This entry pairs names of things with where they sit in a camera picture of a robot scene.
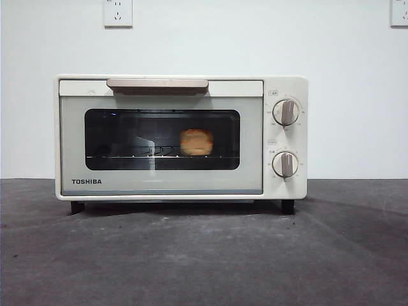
toaster oven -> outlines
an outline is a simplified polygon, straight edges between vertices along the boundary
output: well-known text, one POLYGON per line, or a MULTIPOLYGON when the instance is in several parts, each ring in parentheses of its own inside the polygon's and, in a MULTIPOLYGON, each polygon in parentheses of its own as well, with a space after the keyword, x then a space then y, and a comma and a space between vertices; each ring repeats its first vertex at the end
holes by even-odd
POLYGON ((301 76, 61 75, 55 193, 88 201, 294 200, 307 192, 301 76))

wall socket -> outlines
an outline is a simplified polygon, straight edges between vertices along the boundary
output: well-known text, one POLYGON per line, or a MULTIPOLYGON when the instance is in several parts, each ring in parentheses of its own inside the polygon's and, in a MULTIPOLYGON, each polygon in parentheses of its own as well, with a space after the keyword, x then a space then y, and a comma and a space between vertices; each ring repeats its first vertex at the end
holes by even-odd
POLYGON ((408 27, 408 0, 391 0, 391 27, 408 27))
POLYGON ((133 0, 105 0, 105 27, 133 27, 133 0))

white knob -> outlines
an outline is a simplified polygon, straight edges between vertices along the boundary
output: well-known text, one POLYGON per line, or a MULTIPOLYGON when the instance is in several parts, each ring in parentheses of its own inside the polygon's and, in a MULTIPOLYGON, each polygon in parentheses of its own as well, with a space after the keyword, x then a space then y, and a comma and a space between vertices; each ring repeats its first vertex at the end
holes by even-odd
POLYGON ((298 160, 292 153, 281 152, 273 158, 272 168, 280 177, 291 177, 298 171, 298 160))
POLYGON ((293 100, 285 99, 276 103, 273 117, 281 126, 290 126, 299 116, 299 109, 293 100))

glass window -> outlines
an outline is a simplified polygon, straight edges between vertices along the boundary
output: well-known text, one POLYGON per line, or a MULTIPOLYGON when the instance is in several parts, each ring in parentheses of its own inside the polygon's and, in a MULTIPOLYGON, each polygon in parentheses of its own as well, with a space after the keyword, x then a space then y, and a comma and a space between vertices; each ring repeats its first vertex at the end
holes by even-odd
POLYGON ((85 114, 91 170, 233 170, 240 163, 235 110, 91 109, 85 114))

bread slice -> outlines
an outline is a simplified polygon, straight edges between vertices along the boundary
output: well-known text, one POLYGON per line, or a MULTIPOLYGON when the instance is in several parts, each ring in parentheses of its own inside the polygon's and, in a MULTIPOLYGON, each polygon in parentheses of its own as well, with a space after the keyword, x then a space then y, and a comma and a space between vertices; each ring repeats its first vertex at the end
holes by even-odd
POLYGON ((180 133, 180 150, 186 156, 203 156, 212 152, 214 137, 204 129, 185 129, 180 133))

